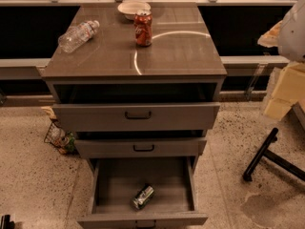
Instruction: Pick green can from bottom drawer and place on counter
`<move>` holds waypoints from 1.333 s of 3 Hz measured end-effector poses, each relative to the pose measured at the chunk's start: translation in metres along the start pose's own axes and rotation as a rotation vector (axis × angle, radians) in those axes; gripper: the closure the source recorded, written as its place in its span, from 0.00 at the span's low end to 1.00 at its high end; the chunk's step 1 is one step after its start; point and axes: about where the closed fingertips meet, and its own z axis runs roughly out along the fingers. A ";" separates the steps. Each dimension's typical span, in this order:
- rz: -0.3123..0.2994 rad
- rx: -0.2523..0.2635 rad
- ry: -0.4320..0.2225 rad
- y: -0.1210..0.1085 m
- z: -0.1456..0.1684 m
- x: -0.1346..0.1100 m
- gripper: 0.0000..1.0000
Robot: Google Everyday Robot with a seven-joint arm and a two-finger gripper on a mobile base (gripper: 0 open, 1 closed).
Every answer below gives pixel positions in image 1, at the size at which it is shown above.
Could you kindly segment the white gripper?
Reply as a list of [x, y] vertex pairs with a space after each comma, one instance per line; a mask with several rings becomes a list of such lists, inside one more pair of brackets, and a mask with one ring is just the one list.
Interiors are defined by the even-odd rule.
[[280, 121], [305, 98], [305, 0], [297, 0], [279, 21], [257, 40], [266, 48], [277, 47], [280, 55], [291, 61], [279, 71], [264, 115]]

